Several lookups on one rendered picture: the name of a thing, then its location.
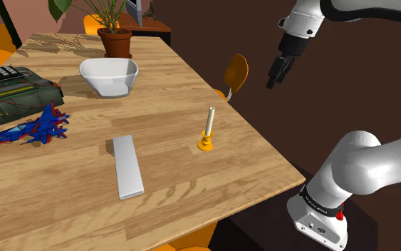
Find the wooden table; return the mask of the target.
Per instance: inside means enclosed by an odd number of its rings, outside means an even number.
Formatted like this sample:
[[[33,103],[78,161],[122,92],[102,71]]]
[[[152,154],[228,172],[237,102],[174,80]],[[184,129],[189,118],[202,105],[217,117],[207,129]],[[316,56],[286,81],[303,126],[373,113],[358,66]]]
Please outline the wooden table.
[[[147,251],[304,177],[156,37],[134,37],[129,96],[100,98],[79,65],[97,36],[37,33],[9,59],[55,81],[67,138],[0,145],[0,251]],[[214,106],[213,149],[197,147]],[[113,139],[131,135],[144,193],[121,200]]]

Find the potted green plant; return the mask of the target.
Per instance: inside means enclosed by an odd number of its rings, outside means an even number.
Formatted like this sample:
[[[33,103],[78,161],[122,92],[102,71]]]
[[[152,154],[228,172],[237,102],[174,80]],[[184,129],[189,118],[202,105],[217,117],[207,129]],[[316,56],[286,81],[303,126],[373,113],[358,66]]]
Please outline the potted green plant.
[[[125,10],[126,0],[83,0],[91,11],[73,4],[73,0],[48,0],[48,10],[55,21],[58,21],[73,6],[87,15],[97,14],[109,28],[98,29],[98,35],[105,48],[105,57],[132,58],[130,40],[132,32],[120,28],[120,15]]]

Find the white candle in yellow holder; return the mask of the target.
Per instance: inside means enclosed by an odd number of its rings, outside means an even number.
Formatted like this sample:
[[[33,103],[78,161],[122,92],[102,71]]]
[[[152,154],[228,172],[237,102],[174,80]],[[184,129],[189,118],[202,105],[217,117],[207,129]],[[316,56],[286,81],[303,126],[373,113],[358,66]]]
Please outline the white candle in yellow holder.
[[[213,149],[213,143],[211,138],[213,137],[212,124],[214,120],[215,107],[209,108],[207,124],[205,129],[202,131],[202,139],[198,142],[197,147],[202,151],[211,151]]]

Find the dark robot stand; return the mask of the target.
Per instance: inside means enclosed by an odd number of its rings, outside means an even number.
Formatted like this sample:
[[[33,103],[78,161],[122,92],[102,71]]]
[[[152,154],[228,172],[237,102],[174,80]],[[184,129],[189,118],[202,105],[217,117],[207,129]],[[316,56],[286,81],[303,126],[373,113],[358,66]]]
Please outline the dark robot stand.
[[[233,214],[217,223],[211,251],[331,251],[297,231],[288,214],[287,200],[295,187]],[[348,243],[344,251],[379,251],[378,224],[353,201],[345,202]]]

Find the grey flat rectangular bar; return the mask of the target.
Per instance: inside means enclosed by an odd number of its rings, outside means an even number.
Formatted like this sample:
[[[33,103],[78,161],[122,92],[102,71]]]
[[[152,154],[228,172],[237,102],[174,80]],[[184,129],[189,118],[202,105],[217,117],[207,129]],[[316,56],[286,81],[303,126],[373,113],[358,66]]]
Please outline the grey flat rectangular bar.
[[[121,200],[144,193],[144,185],[131,135],[113,139],[118,194]]]

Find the white bowl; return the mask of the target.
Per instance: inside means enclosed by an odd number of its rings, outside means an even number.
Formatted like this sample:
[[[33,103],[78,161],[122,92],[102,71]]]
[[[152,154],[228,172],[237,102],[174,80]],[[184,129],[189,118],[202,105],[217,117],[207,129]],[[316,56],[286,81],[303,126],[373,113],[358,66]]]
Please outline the white bowl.
[[[79,73],[102,98],[128,96],[139,73],[129,58],[90,58],[79,66]]]

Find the green electronic device with keypad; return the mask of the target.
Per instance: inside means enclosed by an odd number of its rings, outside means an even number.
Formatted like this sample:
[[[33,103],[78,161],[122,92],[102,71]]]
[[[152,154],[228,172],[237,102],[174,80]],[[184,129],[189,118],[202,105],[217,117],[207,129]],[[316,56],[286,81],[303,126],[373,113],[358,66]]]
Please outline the green electronic device with keypad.
[[[0,66],[0,125],[64,104],[61,87],[26,67]]]

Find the orange chair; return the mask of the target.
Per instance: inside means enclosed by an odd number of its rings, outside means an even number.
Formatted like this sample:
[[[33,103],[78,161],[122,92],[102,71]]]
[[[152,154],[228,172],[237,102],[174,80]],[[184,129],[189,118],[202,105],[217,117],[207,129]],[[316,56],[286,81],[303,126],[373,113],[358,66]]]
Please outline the orange chair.
[[[224,82],[229,87],[229,92],[225,96],[220,90],[215,91],[226,101],[229,102],[231,96],[236,93],[244,84],[249,74],[247,60],[240,53],[233,55],[228,67],[224,72]]]
[[[217,223],[212,223],[152,251],[211,251],[208,246]]]
[[[85,33],[88,35],[97,35],[98,29],[105,28],[105,22],[97,14],[86,15],[83,18]]]

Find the blue and red toy jet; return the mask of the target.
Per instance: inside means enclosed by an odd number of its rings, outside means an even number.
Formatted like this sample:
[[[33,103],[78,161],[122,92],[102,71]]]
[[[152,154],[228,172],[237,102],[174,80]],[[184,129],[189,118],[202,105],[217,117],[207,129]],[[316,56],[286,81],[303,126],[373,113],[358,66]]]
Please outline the blue and red toy jet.
[[[62,123],[69,124],[69,117],[55,108],[53,104],[48,104],[36,120],[1,131],[0,144],[14,142],[26,136],[32,137],[26,143],[39,141],[42,144],[49,143],[53,136],[67,138],[64,134],[67,129],[62,126]]]

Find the brown wooden cabinet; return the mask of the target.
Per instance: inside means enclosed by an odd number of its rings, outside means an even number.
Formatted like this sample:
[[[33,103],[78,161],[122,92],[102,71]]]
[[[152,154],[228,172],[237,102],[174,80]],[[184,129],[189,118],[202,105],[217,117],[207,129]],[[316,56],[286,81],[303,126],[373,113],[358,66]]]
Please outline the brown wooden cabinet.
[[[159,37],[171,45],[171,28],[156,18],[153,0],[126,0],[125,8],[120,28],[132,31],[133,36]]]

